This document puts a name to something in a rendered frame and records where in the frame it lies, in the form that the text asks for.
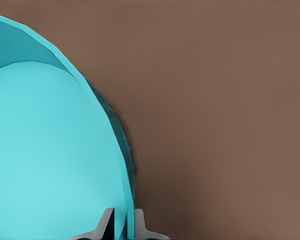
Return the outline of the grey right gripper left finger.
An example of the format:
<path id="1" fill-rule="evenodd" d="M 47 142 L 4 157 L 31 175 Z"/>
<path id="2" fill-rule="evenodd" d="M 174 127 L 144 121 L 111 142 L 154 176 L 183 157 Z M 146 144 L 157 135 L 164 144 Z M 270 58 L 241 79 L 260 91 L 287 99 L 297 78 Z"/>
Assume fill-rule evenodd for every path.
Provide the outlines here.
<path id="1" fill-rule="evenodd" d="M 114 240 L 115 237 L 115 209 L 107 208 L 103 211 L 95 229 L 69 238 L 69 240 Z"/>

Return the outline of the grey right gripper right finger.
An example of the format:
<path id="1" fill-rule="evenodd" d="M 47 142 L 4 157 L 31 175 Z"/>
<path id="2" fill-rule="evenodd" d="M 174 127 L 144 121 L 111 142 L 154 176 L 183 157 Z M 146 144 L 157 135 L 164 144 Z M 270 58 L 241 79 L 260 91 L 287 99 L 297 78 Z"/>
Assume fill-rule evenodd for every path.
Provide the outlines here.
<path id="1" fill-rule="evenodd" d="M 144 211 L 140 208 L 134 210 L 134 239 L 135 240 L 171 240 L 168 236 L 149 231 L 146 228 Z"/>

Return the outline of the turquoise plate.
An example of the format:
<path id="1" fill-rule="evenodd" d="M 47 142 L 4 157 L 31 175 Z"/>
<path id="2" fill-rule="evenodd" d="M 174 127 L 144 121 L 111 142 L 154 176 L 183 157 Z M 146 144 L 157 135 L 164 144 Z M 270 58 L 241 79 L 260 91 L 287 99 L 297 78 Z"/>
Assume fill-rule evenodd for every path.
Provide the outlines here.
<path id="1" fill-rule="evenodd" d="M 117 117 L 56 46 L 0 15 L 0 240 L 97 240 L 104 215 L 114 240 L 134 239 Z"/>

